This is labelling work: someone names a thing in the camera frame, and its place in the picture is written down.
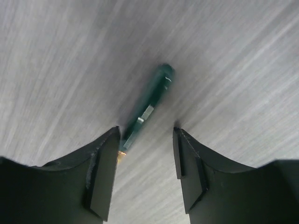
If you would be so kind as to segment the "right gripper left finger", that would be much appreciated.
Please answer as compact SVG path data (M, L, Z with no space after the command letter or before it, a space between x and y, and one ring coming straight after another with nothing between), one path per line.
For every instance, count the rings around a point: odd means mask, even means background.
M120 130L43 166L0 159L3 224L101 224L108 220Z

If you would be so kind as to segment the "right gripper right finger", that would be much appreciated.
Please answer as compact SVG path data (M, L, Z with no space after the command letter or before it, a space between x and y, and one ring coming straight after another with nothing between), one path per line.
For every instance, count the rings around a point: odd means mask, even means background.
M173 129L173 152L192 224L298 223L298 160L253 168L206 147L178 127Z

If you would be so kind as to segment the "gold fork green handle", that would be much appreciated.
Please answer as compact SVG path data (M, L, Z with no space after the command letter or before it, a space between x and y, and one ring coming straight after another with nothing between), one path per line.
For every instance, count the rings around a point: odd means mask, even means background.
M153 72L152 78L146 85L145 91L137 101L133 114L125 126L121 136L117 162L126 156L138 133L150 118L154 109L159 105L165 93L173 83L175 70L167 63L160 64Z

